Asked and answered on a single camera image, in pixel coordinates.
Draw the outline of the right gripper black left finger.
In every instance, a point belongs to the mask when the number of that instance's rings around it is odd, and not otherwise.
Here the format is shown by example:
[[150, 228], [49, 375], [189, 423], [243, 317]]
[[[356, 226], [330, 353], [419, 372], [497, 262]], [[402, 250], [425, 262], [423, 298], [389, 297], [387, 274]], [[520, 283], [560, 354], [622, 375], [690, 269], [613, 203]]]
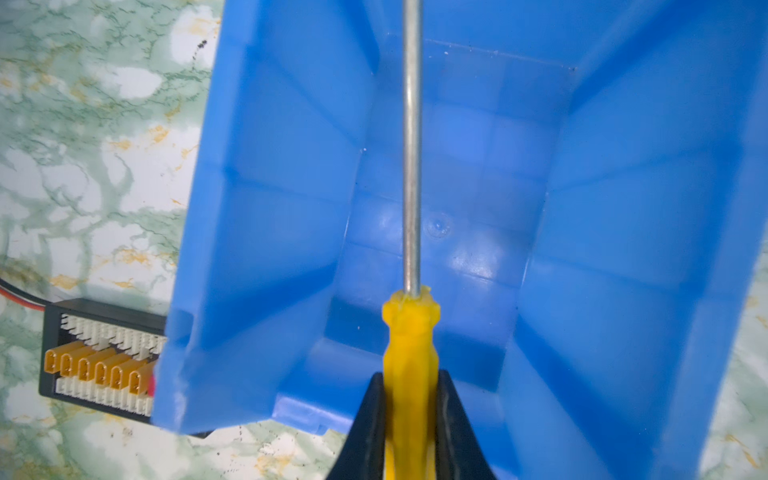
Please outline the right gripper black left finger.
[[385, 466], [386, 392], [383, 374], [369, 382], [347, 439], [327, 480], [382, 480]]

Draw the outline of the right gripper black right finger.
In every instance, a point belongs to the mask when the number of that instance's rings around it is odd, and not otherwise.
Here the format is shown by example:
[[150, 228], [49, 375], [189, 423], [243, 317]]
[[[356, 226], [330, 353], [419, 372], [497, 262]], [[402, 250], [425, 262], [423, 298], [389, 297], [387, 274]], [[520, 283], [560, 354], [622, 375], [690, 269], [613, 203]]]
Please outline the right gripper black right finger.
[[438, 371], [435, 474], [437, 480], [496, 480], [447, 370]]

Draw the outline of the yellow handled screwdriver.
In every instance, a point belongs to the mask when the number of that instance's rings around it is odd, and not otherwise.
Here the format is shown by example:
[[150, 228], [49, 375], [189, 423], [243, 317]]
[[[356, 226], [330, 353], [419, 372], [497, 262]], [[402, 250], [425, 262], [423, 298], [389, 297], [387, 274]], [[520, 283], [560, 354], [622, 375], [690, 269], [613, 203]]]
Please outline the yellow handled screwdriver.
[[389, 327], [383, 357], [386, 479], [433, 479], [440, 308], [421, 282], [423, 3], [403, 15], [403, 289], [382, 307]]

